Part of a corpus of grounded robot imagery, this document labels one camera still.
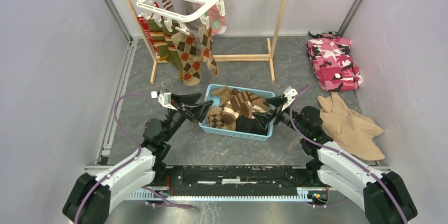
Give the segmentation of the brown striped sock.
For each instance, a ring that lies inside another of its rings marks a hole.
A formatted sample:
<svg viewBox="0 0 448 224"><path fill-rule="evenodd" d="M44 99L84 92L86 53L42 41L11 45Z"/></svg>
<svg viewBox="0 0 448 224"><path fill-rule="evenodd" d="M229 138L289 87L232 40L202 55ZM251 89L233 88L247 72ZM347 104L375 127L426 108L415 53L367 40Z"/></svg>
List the brown striped sock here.
<svg viewBox="0 0 448 224"><path fill-rule="evenodd" d="M240 116L255 119L253 113L267 113L269 110L270 104L265 98L250 91L242 91L230 97L221 117L226 125L232 125Z"/></svg>

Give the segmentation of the beige argyle sock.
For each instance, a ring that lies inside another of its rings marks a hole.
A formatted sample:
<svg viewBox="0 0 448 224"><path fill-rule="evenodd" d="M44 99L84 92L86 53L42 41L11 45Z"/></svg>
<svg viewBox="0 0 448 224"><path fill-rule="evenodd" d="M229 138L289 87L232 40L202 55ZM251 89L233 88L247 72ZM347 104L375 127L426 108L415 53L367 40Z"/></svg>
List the beige argyle sock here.
<svg viewBox="0 0 448 224"><path fill-rule="evenodd" d="M188 35L178 32L172 36L172 41L180 57L184 84L187 86L199 84L202 75L202 56L198 51L197 41L193 32L190 32Z"/></svg>
<svg viewBox="0 0 448 224"><path fill-rule="evenodd" d="M217 61L215 60L212 52L213 46L213 35L212 29L207 28L206 25L202 24L199 29L199 39L201 44L201 52L203 60L206 62L207 67L211 70L214 76L217 76L219 73L219 66Z"/></svg>

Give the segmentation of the green striped sock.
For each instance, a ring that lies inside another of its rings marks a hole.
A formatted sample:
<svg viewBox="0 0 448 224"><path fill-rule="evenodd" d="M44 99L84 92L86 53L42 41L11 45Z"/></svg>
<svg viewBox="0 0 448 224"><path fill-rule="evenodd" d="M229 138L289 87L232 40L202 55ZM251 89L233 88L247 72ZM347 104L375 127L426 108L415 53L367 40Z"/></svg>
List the green striped sock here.
<svg viewBox="0 0 448 224"><path fill-rule="evenodd" d="M162 29L163 29L163 35L164 35L164 39L166 42L166 46L169 51L167 58L165 60L168 61L172 66L174 66L176 68L176 70L178 71L178 79L180 82L183 82L183 65L182 65L180 56L178 54L176 45L173 41L173 37L176 34L179 34L179 31L175 28L178 25L179 24L177 22L174 22L173 25L171 26L171 31L170 31L168 29L168 27L166 26L166 24L163 23Z"/></svg>
<svg viewBox="0 0 448 224"><path fill-rule="evenodd" d="M163 28L159 26L154 20L147 20L147 25L150 31L152 40L154 41L155 47L158 53L159 61L166 61L170 52L167 46L167 42L164 36Z"/></svg>

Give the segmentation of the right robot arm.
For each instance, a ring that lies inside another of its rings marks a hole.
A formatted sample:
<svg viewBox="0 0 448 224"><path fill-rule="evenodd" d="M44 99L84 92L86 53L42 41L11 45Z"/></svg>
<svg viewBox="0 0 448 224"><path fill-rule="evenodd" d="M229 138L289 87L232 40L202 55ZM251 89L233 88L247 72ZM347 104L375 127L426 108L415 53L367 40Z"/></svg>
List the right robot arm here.
<svg viewBox="0 0 448 224"><path fill-rule="evenodd" d="M418 215L402 177L394 171L375 169L348 152L322 129L320 111L312 106L293 110L295 99L308 90L288 87L280 96L268 98L271 109L253 112L259 124L283 123L301 137L302 149L313 157L306 164L308 184L333 187L364 211L370 223L408 223Z"/></svg>

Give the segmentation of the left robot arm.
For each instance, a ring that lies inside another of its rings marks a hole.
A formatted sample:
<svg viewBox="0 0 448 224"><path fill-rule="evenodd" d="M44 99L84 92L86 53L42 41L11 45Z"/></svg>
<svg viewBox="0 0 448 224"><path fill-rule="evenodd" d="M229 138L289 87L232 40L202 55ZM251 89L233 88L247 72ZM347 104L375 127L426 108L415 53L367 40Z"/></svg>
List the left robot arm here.
<svg viewBox="0 0 448 224"><path fill-rule="evenodd" d="M147 121L143 142L135 141L133 154L106 171L78 177L62 208L63 215L73 223L105 223L132 193L149 184L161 185L166 179L163 160L171 148L168 141L186 120L202 122L213 106L212 100L199 101L201 93L176 95L160 90L148 96L166 108L165 119Z"/></svg>

